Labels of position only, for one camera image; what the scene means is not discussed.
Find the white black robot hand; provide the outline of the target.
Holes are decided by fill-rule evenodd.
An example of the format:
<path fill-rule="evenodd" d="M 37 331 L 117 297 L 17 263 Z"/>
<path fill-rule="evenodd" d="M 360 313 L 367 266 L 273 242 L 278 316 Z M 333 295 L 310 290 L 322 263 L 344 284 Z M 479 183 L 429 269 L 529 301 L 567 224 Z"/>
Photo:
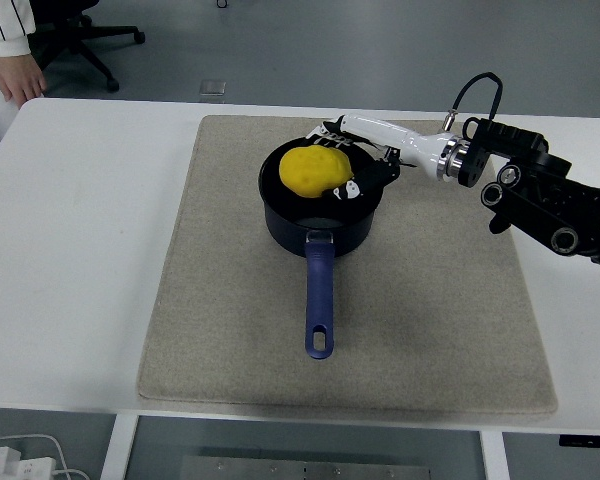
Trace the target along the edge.
<path fill-rule="evenodd" d="M 384 120 L 343 115 L 325 121 L 306 136 L 309 144 L 344 147 L 366 143 L 384 152 L 380 160 L 356 172 L 345 183 L 324 192 L 338 200 L 352 200 L 383 189 L 400 175 L 402 166 L 424 169 L 434 180 L 449 181 L 459 176 L 465 142 L 445 130 L 422 135 Z"/>

